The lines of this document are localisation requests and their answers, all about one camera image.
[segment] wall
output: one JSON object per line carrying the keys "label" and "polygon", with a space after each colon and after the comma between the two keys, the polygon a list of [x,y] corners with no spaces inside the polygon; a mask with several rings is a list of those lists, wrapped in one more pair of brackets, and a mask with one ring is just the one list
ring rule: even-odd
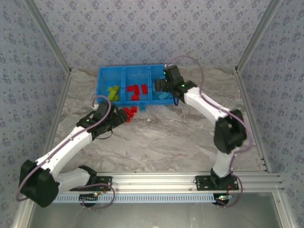
{"label": "wall", "polygon": [[35,0],[70,67],[235,66],[268,0]]}
{"label": "wall", "polygon": [[304,3],[284,0],[242,76],[273,172],[304,227]]}
{"label": "wall", "polygon": [[20,166],[44,148],[65,74],[23,1],[1,0],[0,9],[0,228],[8,228]]}

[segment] gray marble floor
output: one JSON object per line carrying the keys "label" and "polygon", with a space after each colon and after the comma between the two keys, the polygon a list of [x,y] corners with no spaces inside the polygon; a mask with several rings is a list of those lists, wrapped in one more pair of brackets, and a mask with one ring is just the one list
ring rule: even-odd
{"label": "gray marble floor", "polygon": [[[196,67],[180,68],[185,80],[200,81]],[[238,108],[248,123],[235,76],[206,68],[204,92],[230,109]],[[72,81],[61,115],[54,146],[63,140],[77,121],[92,110],[97,72],[72,70]],[[70,171],[87,165],[96,171],[209,171],[216,159],[213,126],[199,112],[181,103],[146,107],[130,123],[113,131],[107,140],[95,140],[83,148],[64,168]],[[239,155],[234,170],[262,169],[256,147]]]}

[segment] yellow-green block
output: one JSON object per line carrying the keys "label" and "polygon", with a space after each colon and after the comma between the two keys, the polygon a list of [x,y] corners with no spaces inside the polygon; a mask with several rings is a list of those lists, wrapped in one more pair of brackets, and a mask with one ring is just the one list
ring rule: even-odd
{"label": "yellow-green block", "polygon": [[109,100],[112,101],[114,99],[114,97],[116,96],[116,91],[112,90],[108,96]]}
{"label": "yellow-green block", "polygon": [[118,92],[118,90],[119,90],[119,86],[114,85],[112,89],[113,89],[113,90],[115,90],[116,92]]}

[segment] red block on table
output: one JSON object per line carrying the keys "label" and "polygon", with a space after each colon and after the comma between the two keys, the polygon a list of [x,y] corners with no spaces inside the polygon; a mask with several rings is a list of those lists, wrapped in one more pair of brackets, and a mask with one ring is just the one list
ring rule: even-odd
{"label": "red block on table", "polygon": [[128,91],[128,92],[132,92],[132,91],[133,91],[133,86],[132,86],[132,85],[128,85],[127,91]]}
{"label": "red block on table", "polygon": [[133,88],[134,88],[134,93],[136,95],[139,95],[139,87],[138,87],[138,85],[137,84],[133,85]]}
{"label": "red block on table", "polygon": [[127,113],[127,115],[129,116],[129,117],[133,117],[134,116],[134,113],[130,110],[130,109],[128,109],[128,108],[124,108],[124,111],[125,111],[125,113]]}
{"label": "red block on table", "polygon": [[136,95],[136,94],[134,94],[134,95],[132,95],[131,100],[132,100],[132,101],[138,101],[138,100],[139,100],[139,96]]}
{"label": "red block on table", "polygon": [[133,113],[136,113],[137,112],[137,107],[131,107],[131,111],[133,112]]}
{"label": "red block on table", "polygon": [[142,94],[148,94],[148,88],[146,84],[142,84]]}

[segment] blue storage tray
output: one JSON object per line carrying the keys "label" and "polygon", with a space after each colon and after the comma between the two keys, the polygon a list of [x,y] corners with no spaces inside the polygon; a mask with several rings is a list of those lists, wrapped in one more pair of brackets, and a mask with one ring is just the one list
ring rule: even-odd
{"label": "blue storage tray", "polygon": [[[98,73],[96,95],[108,96],[108,87],[119,86],[118,101],[113,103],[117,106],[140,106],[140,105],[169,105],[173,104],[170,94],[155,92],[154,82],[156,79],[165,78],[164,65],[139,65],[139,66],[108,66],[101,67]],[[132,101],[134,92],[127,92],[128,86],[137,84],[140,94],[138,101]],[[148,94],[142,93],[142,84],[148,87]]]}

